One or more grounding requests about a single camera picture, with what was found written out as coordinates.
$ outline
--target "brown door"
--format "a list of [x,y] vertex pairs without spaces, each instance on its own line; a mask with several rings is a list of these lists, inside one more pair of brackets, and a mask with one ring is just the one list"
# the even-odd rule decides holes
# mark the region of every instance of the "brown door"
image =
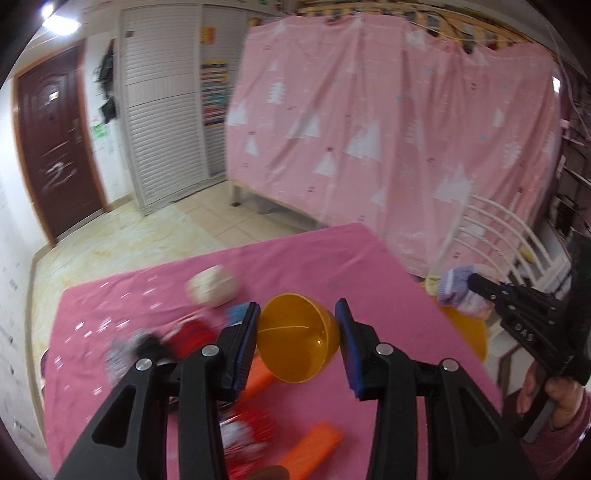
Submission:
[[39,214],[58,236],[102,208],[82,131],[79,48],[52,57],[17,80],[26,174]]

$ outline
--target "pink bed sheet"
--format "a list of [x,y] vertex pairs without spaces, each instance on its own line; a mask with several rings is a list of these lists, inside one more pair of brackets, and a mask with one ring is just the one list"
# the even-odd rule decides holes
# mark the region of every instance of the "pink bed sheet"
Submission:
[[[527,220],[560,139],[536,44],[466,54],[387,15],[253,28],[226,120],[229,178],[328,224],[362,222],[425,276],[473,193]],[[454,252],[457,265],[473,263]]]
[[[347,298],[353,315],[410,357],[438,363],[456,358],[499,407],[500,396],[478,359],[447,319],[366,227],[360,224],[302,233],[116,275],[66,290],[51,334],[46,386],[46,438],[57,471],[111,388],[105,376],[110,339],[139,328],[166,325],[196,310],[185,283],[196,273],[224,264],[241,282],[239,297],[210,312],[212,327],[233,304],[264,305],[285,292],[309,296],[330,310]],[[365,477],[374,430],[375,402],[359,403],[348,387],[340,354],[311,381],[272,384],[252,400],[277,422],[272,464],[315,423],[329,421],[344,433],[342,444],[312,479]],[[425,445],[420,449],[426,472]],[[168,428],[168,478],[178,479],[177,425]]]

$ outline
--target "pink sleeve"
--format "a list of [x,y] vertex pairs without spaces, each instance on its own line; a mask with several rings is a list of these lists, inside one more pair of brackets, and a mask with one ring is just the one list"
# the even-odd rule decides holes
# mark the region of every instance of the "pink sleeve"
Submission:
[[570,460],[584,438],[591,420],[591,396],[586,394],[573,421],[563,429],[552,431],[550,424],[534,443],[521,442],[540,480],[553,479]]

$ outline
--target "table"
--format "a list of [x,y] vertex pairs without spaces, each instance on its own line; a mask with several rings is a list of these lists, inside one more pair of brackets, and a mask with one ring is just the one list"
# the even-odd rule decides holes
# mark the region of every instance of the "table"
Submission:
[[[457,359],[500,408],[499,392],[475,354],[387,248],[356,223],[115,275],[65,291],[51,334],[46,384],[46,438],[56,471],[110,391],[104,371],[109,340],[195,311],[185,283],[217,264],[233,272],[242,290],[233,302],[211,311],[212,327],[221,328],[228,307],[251,300],[263,306],[280,293],[300,293],[332,311],[344,297],[357,320],[371,324],[382,341],[411,358],[434,364],[446,357]],[[343,432],[343,441],[311,480],[365,477],[376,402],[355,400],[339,353],[311,381],[277,381],[252,403],[270,411],[277,422],[266,463],[277,461],[312,425],[329,421]],[[424,426],[422,416],[419,424]],[[167,441],[168,478],[176,480],[175,417],[169,421]],[[426,476],[424,447],[421,442],[421,477]]]

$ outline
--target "orange foam block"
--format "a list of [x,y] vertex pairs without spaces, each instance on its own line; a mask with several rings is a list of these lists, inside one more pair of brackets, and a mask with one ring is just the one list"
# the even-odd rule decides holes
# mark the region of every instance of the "orange foam block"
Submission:
[[240,395],[239,402],[243,403],[265,390],[275,377],[261,360],[260,355],[255,355],[252,359],[251,371],[248,374],[246,387]]
[[319,423],[279,461],[279,465],[290,473],[290,480],[304,480],[337,447],[341,437],[328,423]]

